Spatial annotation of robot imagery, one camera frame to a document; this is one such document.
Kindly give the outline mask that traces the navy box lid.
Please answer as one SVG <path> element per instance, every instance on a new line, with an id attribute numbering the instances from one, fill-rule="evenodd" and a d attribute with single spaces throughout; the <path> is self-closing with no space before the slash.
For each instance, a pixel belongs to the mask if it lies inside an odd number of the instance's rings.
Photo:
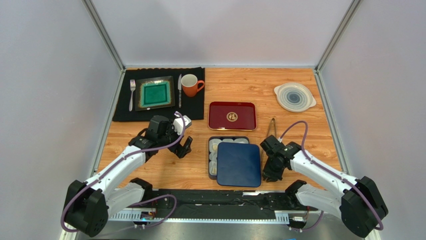
<path id="1" fill-rule="evenodd" d="M 217 149 L 216 181 L 220 186 L 257 188 L 261 185 L 258 145 L 222 142 Z"/>

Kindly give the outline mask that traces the metal serving tongs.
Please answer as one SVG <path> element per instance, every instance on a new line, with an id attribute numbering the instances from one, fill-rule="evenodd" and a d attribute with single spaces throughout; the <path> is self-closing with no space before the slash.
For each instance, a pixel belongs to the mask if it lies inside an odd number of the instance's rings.
<path id="1" fill-rule="evenodd" d="M 267 137 L 269 137 L 270 135 L 273 135 L 274 137 L 277 137 L 277 124 L 276 124 L 276 119 L 273 117 L 268 125 L 268 129 L 267 129 L 267 133 L 264 139 L 266 139 Z M 264 150 L 263 147 L 260 147 L 260 160 L 262 161 L 264 157 Z"/>

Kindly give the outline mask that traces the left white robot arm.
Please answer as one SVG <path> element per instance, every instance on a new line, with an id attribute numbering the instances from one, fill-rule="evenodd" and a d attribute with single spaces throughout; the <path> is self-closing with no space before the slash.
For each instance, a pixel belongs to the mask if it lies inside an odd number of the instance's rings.
<path id="1" fill-rule="evenodd" d="M 192 121 L 179 112 L 174 115 L 174 119 L 155 115 L 107 167 L 85 181 L 75 180 L 69 185 L 60 217 L 64 231 L 95 237 L 108 219 L 123 209 L 158 200 L 152 184 L 145 180 L 134 178 L 122 188 L 119 184 L 160 150 L 168 149 L 180 159 L 191 152 L 193 139 L 187 137 L 184 144 L 181 140 Z"/>

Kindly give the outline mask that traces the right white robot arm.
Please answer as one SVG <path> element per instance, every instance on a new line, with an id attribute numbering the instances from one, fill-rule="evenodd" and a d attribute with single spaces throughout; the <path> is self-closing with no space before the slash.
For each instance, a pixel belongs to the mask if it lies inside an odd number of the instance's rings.
<path id="1" fill-rule="evenodd" d="M 367 237 L 375 229 L 383 229 L 382 220 L 389 210 L 371 178 L 356 178 L 336 170 L 305 151 L 301 145 L 295 142 L 285 145 L 272 135 L 260 146 L 267 155 L 262 171 L 266 182 L 282 180 L 284 170 L 288 169 L 322 187 L 296 180 L 285 190 L 292 204 L 331 214 L 360 238 Z"/>

